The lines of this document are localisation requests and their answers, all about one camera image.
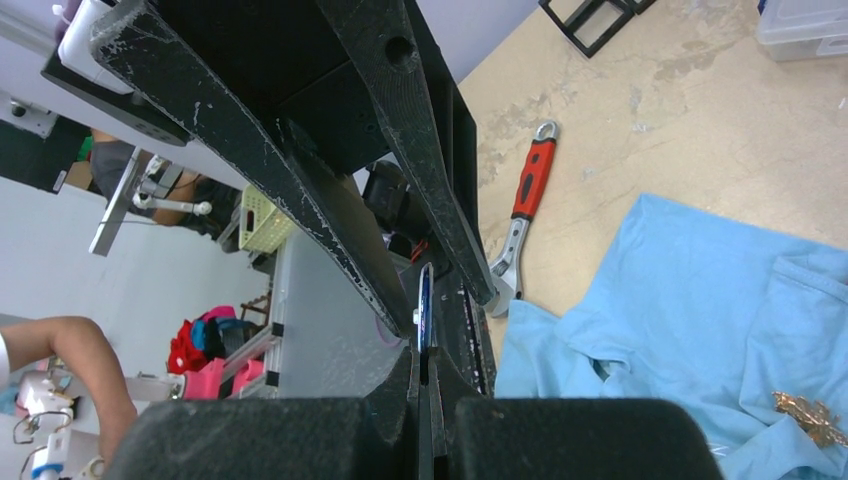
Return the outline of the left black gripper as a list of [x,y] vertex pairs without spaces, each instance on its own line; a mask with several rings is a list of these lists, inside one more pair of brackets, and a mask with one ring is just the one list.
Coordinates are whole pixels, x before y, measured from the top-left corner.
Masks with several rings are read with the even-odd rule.
[[336,176],[390,148],[468,293],[494,299],[476,124],[418,2],[122,1],[91,51],[315,240],[391,333],[413,334],[413,308]]

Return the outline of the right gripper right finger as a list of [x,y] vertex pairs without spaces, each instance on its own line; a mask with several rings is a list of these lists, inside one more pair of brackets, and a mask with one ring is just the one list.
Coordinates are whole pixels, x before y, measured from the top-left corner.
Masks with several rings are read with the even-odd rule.
[[720,479],[701,429],[656,399],[485,397],[427,351],[438,479]]

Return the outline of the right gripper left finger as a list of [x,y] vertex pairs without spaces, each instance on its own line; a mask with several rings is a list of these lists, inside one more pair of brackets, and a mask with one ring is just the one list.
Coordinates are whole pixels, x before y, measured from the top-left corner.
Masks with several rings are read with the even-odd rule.
[[408,391],[418,356],[403,349],[365,397],[170,401],[121,442],[108,479],[407,479]]

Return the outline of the round blue white badge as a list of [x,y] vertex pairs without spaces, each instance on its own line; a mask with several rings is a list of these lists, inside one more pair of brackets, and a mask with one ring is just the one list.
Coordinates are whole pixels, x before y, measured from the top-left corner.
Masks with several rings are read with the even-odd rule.
[[418,288],[418,306],[415,310],[417,330],[417,350],[427,353],[433,344],[433,265],[428,262],[420,270]]

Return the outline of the light blue printed t-shirt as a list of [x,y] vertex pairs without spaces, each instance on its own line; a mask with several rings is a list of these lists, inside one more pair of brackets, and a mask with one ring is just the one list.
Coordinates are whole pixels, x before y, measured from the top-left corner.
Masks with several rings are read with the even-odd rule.
[[509,309],[499,398],[659,398],[698,424],[728,479],[843,479],[776,408],[784,393],[847,427],[844,250],[643,194],[562,316]]

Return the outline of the blue gold leaf brooch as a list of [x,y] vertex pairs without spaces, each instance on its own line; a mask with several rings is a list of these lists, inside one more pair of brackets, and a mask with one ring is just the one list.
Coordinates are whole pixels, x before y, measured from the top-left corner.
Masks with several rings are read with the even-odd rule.
[[824,403],[818,400],[810,402],[803,396],[779,391],[773,392],[772,396],[775,410],[793,418],[817,447],[847,447],[847,434],[839,428],[841,417],[833,414]]

